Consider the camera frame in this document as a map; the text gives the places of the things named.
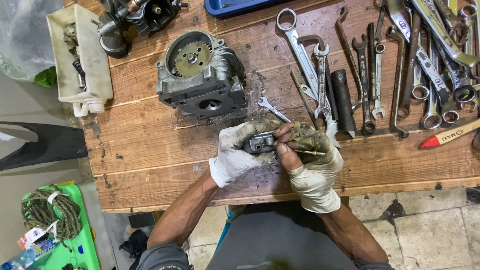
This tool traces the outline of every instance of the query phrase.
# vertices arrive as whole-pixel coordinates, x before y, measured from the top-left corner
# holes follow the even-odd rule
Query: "forearm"
[[[210,168],[178,197],[155,225],[147,247],[176,243],[182,245],[220,187],[210,176]]]
[[[387,254],[372,234],[344,205],[336,211],[319,215],[332,240],[347,256],[371,263],[388,261]]]

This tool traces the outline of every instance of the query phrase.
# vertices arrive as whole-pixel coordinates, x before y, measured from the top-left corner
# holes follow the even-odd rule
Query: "rope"
[[[60,192],[55,185],[49,185],[49,187]],[[57,239],[72,252],[72,249],[64,241],[75,239],[82,230],[80,207],[62,193],[56,196],[50,204],[47,200],[54,191],[37,189],[22,201],[24,223],[28,227],[46,230],[52,223],[59,221],[57,223]],[[54,208],[60,211],[60,216],[55,213]]]

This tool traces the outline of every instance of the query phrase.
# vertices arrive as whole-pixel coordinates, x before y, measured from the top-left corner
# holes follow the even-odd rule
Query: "plastic bag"
[[[0,0],[0,70],[32,82],[55,66],[46,16],[62,9],[61,0]]]

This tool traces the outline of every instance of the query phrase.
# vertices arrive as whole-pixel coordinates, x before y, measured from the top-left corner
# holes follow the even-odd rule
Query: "wooden workbench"
[[[330,45],[330,70],[347,69],[351,95],[353,99],[358,96],[334,24],[340,8],[348,5],[350,12],[343,24],[346,35],[350,40],[360,38],[367,24],[377,21],[379,6],[374,1],[295,0],[225,20],[210,17],[203,0],[186,1],[190,8],[182,9],[164,31],[150,38],[136,38],[130,56],[110,58],[115,97],[107,103],[105,113],[84,118],[85,139],[103,211],[167,208],[207,169],[208,159],[216,155],[221,129],[249,120],[275,119],[256,104],[260,96],[267,97],[291,120],[310,121],[289,75],[293,70],[301,76],[299,65],[286,36],[276,26],[276,16],[285,7],[296,11],[301,36],[318,34]],[[103,12],[96,0],[78,0],[78,4],[96,14]],[[389,25],[386,19],[383,36]],[[247,75],[246,110],[199,121],[181,117],[177,110],[158,101],[155,62],[165,56],[174,38],[193,29],[223,38],[236,51]],[[397,44],[391,39],[384,43],[382,100],[387,117],[376,121],[378,130],[368,138],[337,135],[345,166],[337,178],[336,191],[340,196],[350,196],[479,185],[480,155],[470,147],[474,133],[436,149],[417,149],[422,140],[441,131],[419,130],[423,115],[420,102],[412,101],[411,115],[401,122],[410,129],[410,136],[399,139],[390,134]],[[307,47],[308,52],[312,50],[313,45]],[[475,113],[462,113],[462,123],[475,118]],[[355,119],[360,128],[361,109],[355,112]],[[222,189],[212,205],[295,198],[285,171],[272,165],[254,170]]]

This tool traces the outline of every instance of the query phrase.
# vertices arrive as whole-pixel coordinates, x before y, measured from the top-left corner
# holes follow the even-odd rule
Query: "latex glove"
[[[249,121],[222,129],[218,136],[218,156],[210,159],[210,175],[219,187],[231,184],[246,172],[275,162],[275,152],[252,155],[241,149],[243,142],[254,135],[280,126],[279,121]]]
[[[315,213],[329,213],[340,208],[340,197],[333,190],[343,158],[327,135],[307,123],[287,123],[276,130],[276,150],[283,167],[290,175],[290,185],[300,196],[301,205]],[[296,150],[316,150],[325,155],[300,156]]]

